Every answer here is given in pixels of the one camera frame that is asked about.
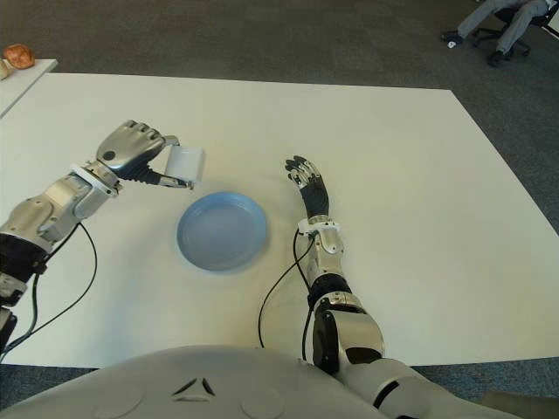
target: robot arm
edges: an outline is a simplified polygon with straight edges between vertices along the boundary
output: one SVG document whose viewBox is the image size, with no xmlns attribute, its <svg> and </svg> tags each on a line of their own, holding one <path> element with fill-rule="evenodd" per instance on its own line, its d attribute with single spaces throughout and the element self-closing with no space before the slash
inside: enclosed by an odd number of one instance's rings
<svg viewBox="0 0 559 419">
<path fill-rule="evenodd" d="M 0 227 L 0 352 L 17 322 L 4 307 L 14 306 L 29 278 L 45 271 L 53 245 L 107 199 L 118 196 L 119 179 L 192 188 L 191 183 L 158 174 L 148 165 L 166 146 L 178 144 L 174 136 L 126 121 L 101 143 L 94 162 L 72 166 L 70 174 L 11 212 Z"/>
<path fill-rule="evenodd" d="M 402 362 L 383 358 L 381 330 L 343 276 L 340 226 L 328 216 L 328 193 L 320 172 L 299 156 L 286 161 L 286 170 L 307 208 L 308 218 L 299 223 L 299 231 L 314 237 L 307 280 L 315 366 L 389 418 L 515 418 L 459 399 Z"/>
</svg>

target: black cable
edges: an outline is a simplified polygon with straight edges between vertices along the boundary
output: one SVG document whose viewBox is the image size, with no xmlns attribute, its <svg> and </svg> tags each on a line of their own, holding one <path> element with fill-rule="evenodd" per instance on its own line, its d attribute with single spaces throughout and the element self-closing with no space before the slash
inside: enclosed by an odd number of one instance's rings
<svg viewBox="0 0 559 419">
<path fill-rule="evenodd" d="M 309 307 L 308 308 L 308 312 L 307 312 L 307 319 L 305 320 L 305 327 L 303 328 L 303 339 L 301 340 L 300 343 L 300 351 L 303 355 L 303 360 L 306 361 L 307 360 L 307 330 L 308 330 L 308 324 L 311 322 L 311 314 L 313 313 L 313 307 Z"/>
<path fill-rule="evenodd" d="M 293 236 L 293 260 L 297 264 L 297 269 L 299 270 L 300 277 L 303 279 L 303 282 L 305 283 L 305 287 L 307 288 L 307 291 L 310 292 L 311 287 L 307 282 L 307 278 L 305 278 L 305 274 L 303 273 L 303 270 L 300 267 L 299 261 L 297 260 L 297 250 L 295 249 L 295 245 L 297 244 L 297 236 L 299 234 L 300 234 L 299 229 L 297 229 L 297 231 L 295 231 L 295 236 Z"/>
<path fill-rule="evenodd" d="M 31 332 L 30 336 L 32 336 L 33 334 L 37 333 L 39 330 L 41 330 L 42 328 L 50 325 L 54 320 L 56 320 L 57 318 L 59 318 L 61 315 L 63 315 L 64 313 L 66 313 L 68 310 L 70 310 L 72 307 L 74 307 L 76 304 L 78 304 L 81 299 L 83 299 L 87 292 L 89 291 L 89 289 L 91 288 L 91 286 L 93 285 L 93 282 L 95 280 L 95 276 L 97 275 L 97 249 L 95 249 L 95 243 L 93 242 L 93 239 L 91 238 L 89 231 L 87 231 L 86 227 L 84 226 L 84 224 L 82 223 L 78 223 L 78 226 L 81 227 L 81 229 L 86 233 L 87 238 L 89 239 L 89 243 L 91 244 L 91 248 L 93 250 L 93 257 L 94 257 L 94 266 L 93 266 L 93 275 L 91 276 L 91 279 L 89 280 L 89 284 L 87 285 L 86 289 L 81 293 L 81 295 L 73 302 L 71 303 L 67 308 L 65 308 L 64 310 L 62 310 L 60 313 L 58 313 L 56 316 L 54 316 L 52 319 L 48 320 L 47 322 L 45 322 L 43 325 L 41 325 L 40 327 L 38 327 L 37 329 L 33 330 L 33 332 Z"/>
<path fill-rule="evenodd" d="M 297 237 L 297 234 L 299 234 L 298 230 L 295 231 L 295 237 Z M 278 284 L 281 282 L 281 280 L 310 252 L 310 250 L 313 247 L 313 243 L 314 243 L 314 237 L 312 237 L 311 243 L 308 246 L 305 253 L 303 253 L 300 258 L 295 259 L 295 262 L 293 262 L 293 264 L 291 266 L 289 266 L 287 268 L 287 270 L 281 274 L 279 279 L 272 286 L 272 288 L 270 288 L 270 291 L 268 291 L 267 295 L 264 297 L 264 301 L 262 301 L 262 306 L 260 307 L 260 313 L 259 313 L 259 340 L 260 340 L 260 346 L 261 347 L 265 347 L 264 346 L 264 341 L 262 340 L 262 312 L 264 311 L 264 306 L 266 305 L 266 301 L 270 297 L 270 294 L 272 294 L 273 290 L 275 290 L 276 286 L 278 286 Z"/>
<path fill-rule="evenodd" d="M 305 274 L 303 273 L 303 270 L 300 267 L 299 261 L 297 260 L 297 251 L 295 250 L 295 243 L 297 241 L 297 233 L 299 233 L 299 230 L 297 230 L 295 232 L 295 237 L 293 238 L 293 259 L 297 263 L 297 269 L 299 270 L 300 277 L 302 278 L 303 282 L 307 286 L 307 290 L 310 292 L 311 287 L 307 282 L 307 277 L 305 277 Z M 304 361 L 307 360 L 307 348 L 306 348 L 306 346 L 307 346 L 307 330 L 308 330 L 308 325 L 311 321 L 311 314 L 312 313 L 313 313 L 313 308 L 309 307 L 308 312 L 307 312 L 307 319 L 305 320 L 305 327 L 303 327 L 303 337 L 302 337 L 301 343 L 300 343 L 300 353 L 301 353 L 301 356 L 303 357 Z"/>
<path fill-rule="evenodd" d="M 3 360 L 3 358 L 8 354 L 9 351 L 11 351 L 12 349 L 14 349 L 15 347 L 18 347 L 19 345 L 21 345 L 22 343 L 24 343 L 27 339 L 29 339 L 33 334 L 35 334 L 36 332 L 38 332 L 39 330 L 41 330 L 42 328 L 50 325 L 54 320 L 56 320 L 57 318 L 59 318 L 61 315 L 63 315 L 64 313 L 66 313 L 68 310 L 70 310 L 72 307 L 74 307 L 76 304 L 78 304 L 81 299 L 83 299 L 85 297 L 85 295 L 87 294 L 87 292 L 89 291 L 89 289 L 91 288 L 91 286 L 93 285 L 93 282 L 95 280 L 95 276 L 97 275 L 97 250 L 95 249 L 95 243 L 93 242 L 93 239 L 91 238 L 89 231 L 87 231 L 86 227 L 82 224 L 82 223 L 77 223 L 75 225 L 75 227 L 72 229 L 72 231 L 70 231 L 70 234 L 64 239 L 64 241 L 62 241 L 62 243 L 60 243 L 59 247 L 56 248 L 56 250 L 51 253 L 49 256 L 47 256 L 45 258 L 45 262 L 47 262 L 50 258 L 52 258 L 56 253 L 58 253 L 60 251 L 60 249 L 62 249 L 62 246 L 64 246 L 66 244 L 66 242 L 70 239 L 70 237 L 73 235 L 73 233 L 76 231 L 76 229 L 79 227 L 81 227 L 81 229 L 86 233 L 87 238 L 89 239 L 89 243 L 92 246 L 93 249 L 93 256 L 94 256 L 94 268 L 93 268 L 93 275 L 91 277 L 91 280 L 89 281 L 89 284 L 87 285 L 87 288 L 82 292 L 82 294 L 73 302 L 71 303 L 67 308 L 65 308 L 64 310 L 62 310 L 60 313 L 58 313 L 56 316 L 54 316 L 52 319 L 48 320 L 47 322 L 45 322 L 43 325 L 41 325 L 39 328 L 35 329 L 35 325 L 37 324 L 37 317 L 38 317 L 38 302 L 37 302 L 37 282 L 38 282 L 38 277 L 39 275 L 36 274 L 35 278 L 33 279 L 33 292 L 32 292 L 32 296 L 31 296 L 31 300 L 32 300 L 32 304 L 33 304 L 33 320 L 31 321 L 31 326 L 30 328 L 27 330 L 27 332 L 25 332 L 22 336 L 20 336 L 19 338 L 15 339 L 13 342 L 11 342 L 3 351 L 3 356 L 0 359 L 0 362 Z"/>
<path fill-rule="evenodd" d="M 66 236 L 66 238 L 65 238 L 64 240 L 62 240 L 62 243 L 59 244 L 59 247 L 57 247 L 56 250 L 55 250 L 53 253 L 51 253 L 50 255 L 47 255 L 47 256 L 46 256 L 45 260 L 43 261 L 44 263 L 47 263 L 49 260 L 51 260 L 52 257 L 53 257 L 54 255 L 56 255 L 56 254 L 60 251 L 60 249 L 62 249 L 62 248 L 64 247 L 64 245 L 66 244 L 66 242 L 67 242 L 68 240 L 70 240 L 70 237 L 73 236 L 73 233 L 76 232 L 76 230 L 78 229 L 78 226 L 79 226 L 79 225 L 80 225 L 80 223 L 77 223 L 76 225 L 73 226 L 72 231 L 70 231 L 70 234 L 68 234 L 68 236 Z"/>
<path fill-rule="evenodd" d="M 17 345 L 19 345 L 20 343 L 23 343 L 27 338 L 29 338 L 31 336 L 31 332 L 33 332 L 33 329 L 35 328 L 35 325 L 37 324 L 37 318 L 38 318 L 38 304 L 37 304 L 37 283 L 38 283 L 38 277 L 40 277 L 40 274 L 36 273 L 35 277 L 33 278 L 33 286 L 32 286 L 32 292 L 31 292 L 31 305 L 32 305 L 32 317 L 31 317 L 31 324 L 29 325 L 29 328 L 27 329 L 27 332 L 25 332 L 24 334 L 22 334 L 20 337 L 18 337 L 17 339 L 14 339 L 3 351 L 3 355 L 2 358 L 0 358 L 0 362 L 3 360 L 3 358 L 8 354 L 9 351 L 11 351 L 14 347 L 16 347 Z"/>
</svg>

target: white table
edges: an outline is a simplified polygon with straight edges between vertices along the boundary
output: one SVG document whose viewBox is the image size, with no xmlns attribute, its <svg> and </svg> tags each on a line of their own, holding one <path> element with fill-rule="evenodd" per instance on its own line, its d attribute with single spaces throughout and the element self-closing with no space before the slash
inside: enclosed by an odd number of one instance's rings
<svg viewBox="0 0 559 419">
<path fill-rule="evenodd" d="M 102 367 L 181 345 L 256 346 L 259 305 L 291 264 L 305 214 L 283 169 L 293 154 L 324 175 L 344 271 L 389 357 L 417 365 L 559 355 L 559 237 L 451 92 L 48 74 L 0 121 L 1 218 L 93 158 L 126 119 L 204 147 L 204 184 L 189 192 L 124 182 L 86 222 L 100 258 L 90 294 L 7 362 Z M 263 254 L 235 275 L 194 268 L 175 243 L 185 209 L 221 190 L 251 196 L 269 223 Z M 92 265 L 78 232 L 41 279 L 39 324 L 81 293 Z M 307 311 L 297 275 L 264 319 L 266 344 L 295 356 Z M 15 336 L 30 321 L 30 297 L 16 307 Z"/>
<path fill-rule="evenodd" d="M 35 84 L 41 76 L 57 66 L 56 59 L 37 59 L 35 65 L 24 70 L 17 70 L 4 60 L 10 76 L 0 80 L 0 118 Z"/>
</svg>

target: gray pants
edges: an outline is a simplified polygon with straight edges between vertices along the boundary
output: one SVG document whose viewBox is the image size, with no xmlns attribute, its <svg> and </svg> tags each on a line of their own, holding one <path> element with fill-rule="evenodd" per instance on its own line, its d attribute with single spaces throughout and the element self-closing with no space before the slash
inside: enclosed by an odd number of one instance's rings
<svg viewBox="0 0 559 419">
<path fill-rule="evenodd" d="M 549 9 L 545 0 L 486 0 L 459 25 L 458 34 L 462 38 L 467 37 L 486 17 L 507 7 L 520 7 L 520 9 L 497 44 L 497 51 L 501 51 L 503 54 L 508 52 L 516 40 L 522 36 L 532 17 L 543 16 Z"/>
</svg>

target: blue plate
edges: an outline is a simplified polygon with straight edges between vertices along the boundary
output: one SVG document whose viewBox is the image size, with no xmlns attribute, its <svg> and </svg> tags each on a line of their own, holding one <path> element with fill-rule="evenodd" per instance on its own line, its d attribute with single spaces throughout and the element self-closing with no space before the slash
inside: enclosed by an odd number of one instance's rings
<svg viewBox="0 0 559 419">
<path fill-rule="evenodd" d="M 248 196 L 217 192 L 188 207 L 176 239 L 192 264 L 208 271 L 229 271 L 259 253 L 266 241 L 266 216 Z"/>
</svg>

